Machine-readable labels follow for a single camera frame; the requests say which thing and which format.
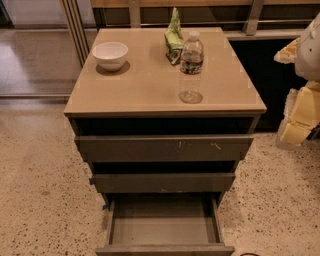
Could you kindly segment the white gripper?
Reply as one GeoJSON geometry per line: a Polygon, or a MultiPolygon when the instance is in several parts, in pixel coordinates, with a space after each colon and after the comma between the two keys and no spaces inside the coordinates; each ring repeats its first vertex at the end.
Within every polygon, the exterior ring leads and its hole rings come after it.
{"type": "MultiPolygon", "coordinates": [[[[282,64],[294,63],[299,41],[296,38],[283,47],[275,54],[274,60],[282,64]]],[[[280,149],[293,150],[300,147],[320,123],[320,83],[308,81],[299,90],[290,89],[283,114],[275,143],[280,149]]]]}

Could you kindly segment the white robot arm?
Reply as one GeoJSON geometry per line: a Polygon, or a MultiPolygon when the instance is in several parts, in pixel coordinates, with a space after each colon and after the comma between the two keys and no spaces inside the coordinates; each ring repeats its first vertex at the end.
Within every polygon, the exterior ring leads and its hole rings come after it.
{"type": "Polygon", "coordinates": [[[278,51],[274,60],[293,63],[297,76],[307,83],[291,89],[286,97],[276,145],[280,149],[299,147],[320,123],[320,13],[301,36],[278,51]]]}

